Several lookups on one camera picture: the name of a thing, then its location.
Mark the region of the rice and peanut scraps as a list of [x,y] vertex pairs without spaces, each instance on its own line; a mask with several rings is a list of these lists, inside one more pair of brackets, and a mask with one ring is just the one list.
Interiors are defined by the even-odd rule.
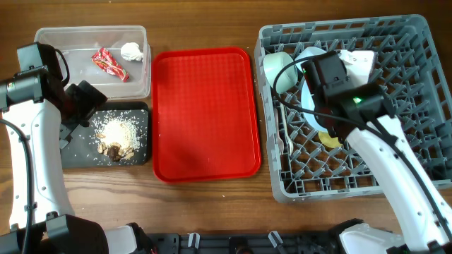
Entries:
[[97,111],[90,120],[99,166],[144,164],[148,158],[148,117],[145,109]]

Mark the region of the mint green bowl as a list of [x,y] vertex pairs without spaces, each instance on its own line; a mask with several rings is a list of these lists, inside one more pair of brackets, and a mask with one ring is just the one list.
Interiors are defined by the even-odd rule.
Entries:
[[[264,73],[270,86],[273,87],[274,80],[279,72],[294,60],[286,52],[268,54],[263,59]],[[276,92],[282,94],[294,87],[298,82],[298,72],[295,66],[291,66],[282,72],[278,78]]]

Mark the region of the white plastic spoon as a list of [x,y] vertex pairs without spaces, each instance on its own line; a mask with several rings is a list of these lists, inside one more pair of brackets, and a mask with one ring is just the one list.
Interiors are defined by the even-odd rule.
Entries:
[[288,132],[286,111],[285,111],[284,104],[280,104],[280,110],[281,110],[281,115],[282,115],[283,128],[284,128],[284,132],[285,132],[285,139],[286,139],[286,143],[287,143],[287,151],[288,151],[288,155],[291,156],[294,151],[294,145],[293,145],[293,142],[292,142],[292,140],[289,136],[289,132]]

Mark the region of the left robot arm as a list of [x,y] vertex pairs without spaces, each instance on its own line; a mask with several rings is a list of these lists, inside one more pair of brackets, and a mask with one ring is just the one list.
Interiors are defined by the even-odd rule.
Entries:
[[2,253],[142,253],[136,224],[104,230],[76,217],[63,180],[61,124],[83,125],[107,98],[83,81],[67,87],[43,68],[1,82],[1,122],[11,145],[13,210]]

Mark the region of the red snack wrapper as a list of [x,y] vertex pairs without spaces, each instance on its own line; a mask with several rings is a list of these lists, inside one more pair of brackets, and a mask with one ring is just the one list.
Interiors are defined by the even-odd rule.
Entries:
[[92,62],[101,68],[104,72],[115,75],[123,83],[129,79],[129,74],[116,61],[112,54],[104,47],[100,48],[94,55],[91,56]]

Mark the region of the white plastic fork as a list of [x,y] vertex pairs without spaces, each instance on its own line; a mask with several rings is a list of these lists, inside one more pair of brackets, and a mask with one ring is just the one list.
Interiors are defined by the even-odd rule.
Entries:
[[278,117],[278,110],[276,108],[273,109],[273,114],[274,114],[274,117],[275,117],[275,132],[276,132],[275,142],[278,145],[278,149],[279,149],[280,155],[283,155],[285,145],[284,145],[283,139],[280,137],[279,117]]

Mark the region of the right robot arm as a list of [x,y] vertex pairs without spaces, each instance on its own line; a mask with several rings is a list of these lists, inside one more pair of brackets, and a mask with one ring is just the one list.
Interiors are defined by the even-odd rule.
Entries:
[[413,253],[451,252],[451,207],[414,155],[392,101],[378,85],[325,94],[350,121],[335,128],[364,160],[388,199]]

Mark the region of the light blue plate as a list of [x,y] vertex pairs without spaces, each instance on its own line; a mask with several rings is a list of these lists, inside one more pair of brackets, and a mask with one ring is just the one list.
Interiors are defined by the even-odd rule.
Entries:
[[[301,90],[301,106],[303,109],[307,109],[310,111],[313,111],[315,109],[314,100],[311,96],[309,87],[307,85],[307,82],[305,79],[302,80],[302,90]],[[303,112],[303,116],[307,123],[315,130],[320,132],[327,132],[327,129],[321,126],[318,121],[316,120],[316,117],[313,114],[309,114],[306,112]]]

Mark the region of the yellow plastic cup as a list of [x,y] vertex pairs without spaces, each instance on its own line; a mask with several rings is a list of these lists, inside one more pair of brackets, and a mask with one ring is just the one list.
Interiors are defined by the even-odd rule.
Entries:
[[335,138],[330,137],[328,132],[319,131],[318,137],[324,146],[332,148],[332,149],[335,149],[335,148],[343,145],[342,143],[339,142],[339,139],[337,137],[335,137]]

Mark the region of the small light blue bowl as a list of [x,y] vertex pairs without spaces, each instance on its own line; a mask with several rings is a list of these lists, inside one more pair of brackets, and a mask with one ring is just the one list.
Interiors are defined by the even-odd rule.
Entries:
[[302,64],[309,60],[312,56],[318,56],[325,54],[326,51],[318,48],[318,47],[307,47],[305,48],[296,58],[295,61],[301,60],[300,62],[297,62],[295,66],[301,71],[302,70]]

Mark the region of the white napkin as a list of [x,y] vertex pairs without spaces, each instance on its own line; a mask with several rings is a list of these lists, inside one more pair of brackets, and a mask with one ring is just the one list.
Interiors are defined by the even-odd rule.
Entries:
[[135,42],[127,42],[120,49],[121,57],[126,61],[142,61],[144,53]]

